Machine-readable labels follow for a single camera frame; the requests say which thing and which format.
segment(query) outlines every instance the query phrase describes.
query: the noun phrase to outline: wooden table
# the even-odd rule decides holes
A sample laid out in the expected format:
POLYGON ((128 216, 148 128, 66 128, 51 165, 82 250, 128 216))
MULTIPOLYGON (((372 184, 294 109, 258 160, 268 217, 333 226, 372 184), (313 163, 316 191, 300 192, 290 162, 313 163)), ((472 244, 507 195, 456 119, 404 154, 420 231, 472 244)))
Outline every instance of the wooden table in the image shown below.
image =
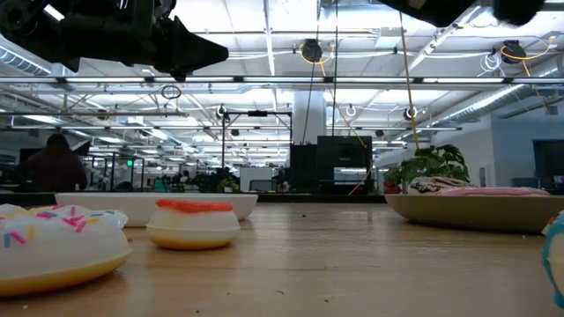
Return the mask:
POLYGON ((0 301, 0 316, 558 316, 543 239, 406 223, 386 205, 259 204, 230 247, 158 249, 128 229, 118 271, 0 301))

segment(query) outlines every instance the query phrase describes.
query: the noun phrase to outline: red object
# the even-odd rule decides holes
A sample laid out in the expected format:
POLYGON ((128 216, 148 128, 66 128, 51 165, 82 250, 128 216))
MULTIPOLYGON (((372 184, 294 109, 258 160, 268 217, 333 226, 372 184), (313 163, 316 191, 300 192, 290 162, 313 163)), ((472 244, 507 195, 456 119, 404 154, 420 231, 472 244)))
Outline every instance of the red object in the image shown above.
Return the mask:
POLYGON ((157 201, 157 206, 186 213, 233 210, 233 205, 231 203, 208 203, 179 199, 159 199, 157 201))
POLYGON ((385 191, 384 194, 400 194, 402 191, 399 186, 391 181, 388 181, 384 184, 385 191))

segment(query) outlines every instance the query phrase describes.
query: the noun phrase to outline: tan bowl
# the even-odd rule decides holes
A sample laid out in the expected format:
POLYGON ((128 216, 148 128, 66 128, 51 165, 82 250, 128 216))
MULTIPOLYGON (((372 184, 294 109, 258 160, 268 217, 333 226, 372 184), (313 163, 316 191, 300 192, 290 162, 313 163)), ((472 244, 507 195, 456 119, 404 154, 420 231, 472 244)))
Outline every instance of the tan bowl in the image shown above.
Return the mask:
POLYGON ((564 210, 564 196, 386 195, 400 216, 425 225, 540 233, 564 210))

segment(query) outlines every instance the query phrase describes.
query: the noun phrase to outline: potted plant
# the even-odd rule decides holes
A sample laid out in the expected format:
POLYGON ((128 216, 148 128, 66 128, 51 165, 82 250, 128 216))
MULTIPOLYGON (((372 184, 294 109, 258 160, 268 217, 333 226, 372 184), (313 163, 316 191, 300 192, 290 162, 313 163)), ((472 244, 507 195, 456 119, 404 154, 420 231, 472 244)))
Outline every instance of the potted plant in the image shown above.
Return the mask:
POLYGON ((415 151, 415 157, 407 159, 399 166, 392 167, 385 175, 386 182, 406 185, 417 177, 441 176, 470 182, 468 167, 464 156, 452 144, 430 146, 415 151))
POLYGON ((239 184, 233 179, 223 179, 219 182, 219 187, 223 188, 224 193, 236 193, 239 191, 239 184))

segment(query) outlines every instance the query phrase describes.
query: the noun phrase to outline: ceiling pipe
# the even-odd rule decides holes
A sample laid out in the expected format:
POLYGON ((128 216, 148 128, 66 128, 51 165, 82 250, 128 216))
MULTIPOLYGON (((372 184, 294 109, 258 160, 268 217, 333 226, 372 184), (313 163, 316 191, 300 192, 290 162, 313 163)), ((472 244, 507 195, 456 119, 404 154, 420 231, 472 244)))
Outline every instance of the ceiling pipe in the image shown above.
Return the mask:
MULTIPOLYGON (((549 61, 535 66, 531 72, 532 77, 560 77, 564 76, 564 56, 556 56, 549 61)), ((536 95, 532 85, 511 85, 493 92, 482 92, 476 96, 459 103, 446 112, 433 119, 432 122, 425 122, 423 126, 435 126, 450 121, 466 121, 479 118, 489 114, 494 110, 536 95)))
MULTIPOLYGON (((421 62, 423 62, 429 55, 431 55, 438 47, 441 45, 449 36, 453 35, 457 30, 464 27, 465 24, 470 23, 472 20, 478 17, 476 13, 480 10, 478 6, 472 6, 468 8, 456 21, 451 24, 450 26, 444 29, 437 29, 437 34, 430 40, 412 59, 409 61, 407 65, 407 69, 409 71, 414 70, 421 62)), ((402 70, 397 73, 398 77, 405 77, 405 70, 402 70)), ((364 108, 370 108, 372 104, 376 101, 376 99, 383 93, 384 91, 377 92, 374 97, 370 99, 369 102, 364 105, 364 108)), ((361 111, 357 111, 357 114, 349 121, 350 123, 355 122, 364 112, 367 111, 366 109, 361 109, 361 111)))

